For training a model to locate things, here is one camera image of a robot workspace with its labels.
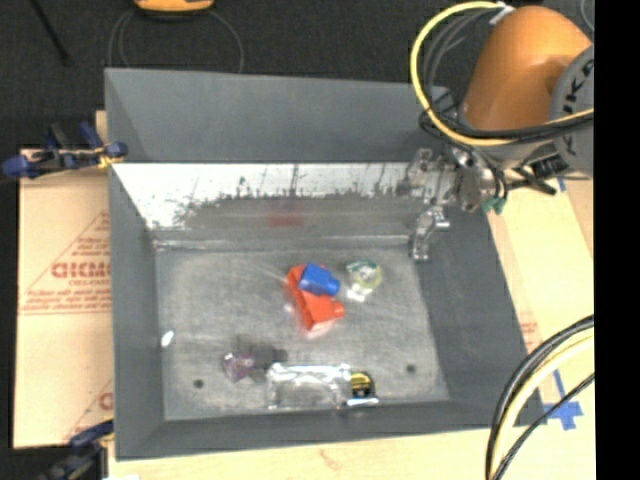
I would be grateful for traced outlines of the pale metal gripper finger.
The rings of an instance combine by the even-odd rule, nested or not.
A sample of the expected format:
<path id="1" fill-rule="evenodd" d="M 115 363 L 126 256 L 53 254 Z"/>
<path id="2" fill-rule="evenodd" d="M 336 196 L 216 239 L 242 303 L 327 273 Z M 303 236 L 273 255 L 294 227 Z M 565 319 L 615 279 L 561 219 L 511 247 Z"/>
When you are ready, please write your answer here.
<path id="1" fill-rule="evenodd" d="M 454 197 L 454 165 L 432 149 L 419 148 L 406 168 L 402 187 L 426 204 L 449 204 Z"/>
<path id="2" fill-rule="evenodd" d="M 429 206 L 416 220 L 409 237 L 409 256 L 415 261 L 427 261 L 430 247 L 437 237 L 450 229 L 450 220 L 441 206 Z"/>

